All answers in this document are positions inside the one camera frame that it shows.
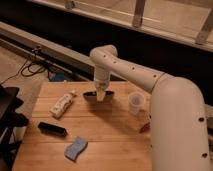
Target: plastic cup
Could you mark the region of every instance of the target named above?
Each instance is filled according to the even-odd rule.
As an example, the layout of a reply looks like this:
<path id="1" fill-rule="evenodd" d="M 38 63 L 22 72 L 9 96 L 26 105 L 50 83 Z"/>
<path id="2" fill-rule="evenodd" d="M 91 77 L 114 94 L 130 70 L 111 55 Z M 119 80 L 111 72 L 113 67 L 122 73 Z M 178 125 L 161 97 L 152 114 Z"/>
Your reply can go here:
<path id="1" fill-rule="evenodd" d="M 139 92 L 132 92 L 128 97 L 129 112 L 133 115 L 137 115 L 144 103 L 144 97 Z"/>

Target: black cable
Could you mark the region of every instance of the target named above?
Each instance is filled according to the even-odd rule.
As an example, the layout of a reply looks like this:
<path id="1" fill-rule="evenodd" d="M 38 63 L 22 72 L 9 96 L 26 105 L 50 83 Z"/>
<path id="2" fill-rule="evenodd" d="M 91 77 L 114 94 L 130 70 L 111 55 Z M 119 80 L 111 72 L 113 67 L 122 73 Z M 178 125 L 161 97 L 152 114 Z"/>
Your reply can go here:
<path id="1" fill-rule="evenodd" d="M 4 81 L 0 82 L 0 85 L 6 83 L 11 78 L 14 78 L 14 77 L 18 76 L 19 73 L 21 72 L 21 70 L 23 69 L 23 67 L 27 64 L 27 62 L 28 62 L 28 59 L 25 60 L 25 62 L 23 63 L 23 65 L 21 66 L 21 68 L 18 70 L 18 72 L 15 75 L 12 75 L 12 76 L 6 78 Z"/>
<path id="2" fill-rule="evenodd" d="M 49 70 L 49 66 L 47 64 L 47 61 L 46 60 L 37 60 L 37 52 L 34 52 L 34 60 L 32 60 L 32 62 L 23 67 L 22 70 L 21 70 L 21 75 L 23 77 L 31 77 L 31 76 L 34 76 L 36 74 L 40 74 L 40 73 L 43 73 L 45 72 L 46 70 L 48 71 Z M 31 67 L 35 66 L 35 65 L 38 65 L 40 66 L 37 70 L 33 71 Z"/>
<path id="3" fill-rule="evenodd" d="M 49 80 L 49 81 L 50 81 L 50 72 L 51 72 L 51 71 L 48 69 L 48 70 L 47 70 L 47 77 L 48 77 L 48 80 Z"/>

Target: black object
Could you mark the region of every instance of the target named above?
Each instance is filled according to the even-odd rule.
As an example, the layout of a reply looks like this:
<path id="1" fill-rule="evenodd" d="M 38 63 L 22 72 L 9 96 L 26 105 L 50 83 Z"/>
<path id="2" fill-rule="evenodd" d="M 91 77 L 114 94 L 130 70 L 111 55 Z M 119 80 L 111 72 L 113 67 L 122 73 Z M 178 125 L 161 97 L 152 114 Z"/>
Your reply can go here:
<path id="1" fill-rule="evenodd" d="M 45 123 L 45 122 L 40 122 L 38 125 L 38 128 L 41 130 L 42 133 L 45 133 L 45 134 L 51 134 L 51 135 L 56 135 L 60 137 L 65 137 L 67 135 L 67 131 L 65 128 L 52 125 L 49 123 Z"/>
<path id="2" fill-rule="evenodd" d="M 113 91 L 106 91 L 106 95 L 104 97 L 104 100 L 103 101 L 110 101 L 113 99 L 114 97 L 114 92 Z M 96 91 L 89 91 L 89 92 L 85 92 L 83 94 L 84 98 L 87 100 L 87 101 L 97 101 L 97 93 Z"/>
<path id="3" fill-rule="evenodd" d="M 27 126 L 29 120 L 21 113 L 16 113 L 16 108 L 23 104 L 23 101 L 16 97 L 19 88 L 0 85 L 0 136 L 4 133 L 0 143 L 0 158 L 2 158 L 11 169 L 16 153 L 22 141 L 10 143 L 14 127 Z"/>

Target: black chair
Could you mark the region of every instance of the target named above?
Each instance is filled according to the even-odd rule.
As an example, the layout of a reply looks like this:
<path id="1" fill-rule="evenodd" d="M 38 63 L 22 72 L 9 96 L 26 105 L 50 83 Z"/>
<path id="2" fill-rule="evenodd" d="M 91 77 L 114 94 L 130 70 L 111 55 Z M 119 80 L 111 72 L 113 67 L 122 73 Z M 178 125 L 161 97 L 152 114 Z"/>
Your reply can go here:
<path id="1" fill-rule="evenodd" d="M 15 160 L 16 153 L 22 141 L 10 143 L 14 127 L 27 126 L 29 120 L 21 113 L 15 110 L 23 104 L 23 101 L 17 98 L 19 88 L 0 85 L 0 158 L 2 158 L 11 169 Z"/>

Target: bottle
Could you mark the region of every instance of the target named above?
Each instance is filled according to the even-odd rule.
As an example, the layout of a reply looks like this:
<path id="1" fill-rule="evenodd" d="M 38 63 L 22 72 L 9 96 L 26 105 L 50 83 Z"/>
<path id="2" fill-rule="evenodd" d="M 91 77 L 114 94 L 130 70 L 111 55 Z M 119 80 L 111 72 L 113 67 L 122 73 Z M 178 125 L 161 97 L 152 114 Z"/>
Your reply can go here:
<path id="1" fill-rule="evenodd" d="M 67 108 L 72 104 L 73 98 L 76 96 L 75 90 L 72 90 L 69 93 L 64 94 L 55 105 L 50 109 L 52 116 L 56 119 L 59 119 Z"/>

